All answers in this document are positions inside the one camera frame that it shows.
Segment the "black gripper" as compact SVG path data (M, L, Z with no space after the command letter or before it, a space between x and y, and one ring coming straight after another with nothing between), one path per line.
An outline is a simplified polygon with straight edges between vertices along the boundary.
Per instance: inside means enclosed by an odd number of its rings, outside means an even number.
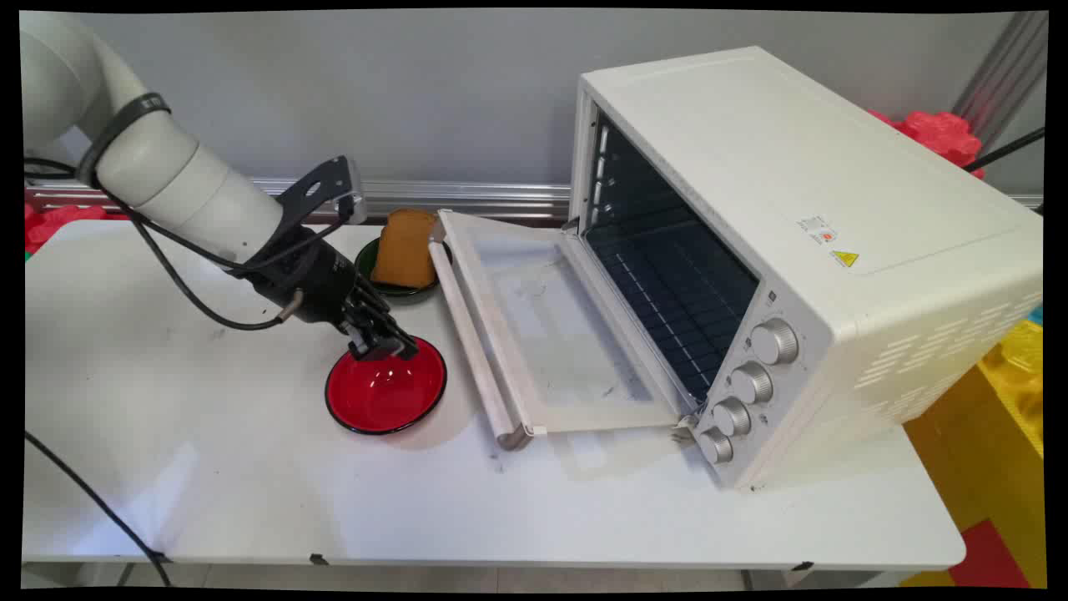
M304 300L294 316L307 323L329 323L350 335L355 361L381 361L393 355L417 355L417 341L390 316L390 309L357 266L317 232L293 227L264 247L250 263L247 281L253 289L281 309L290 305L294 292Z

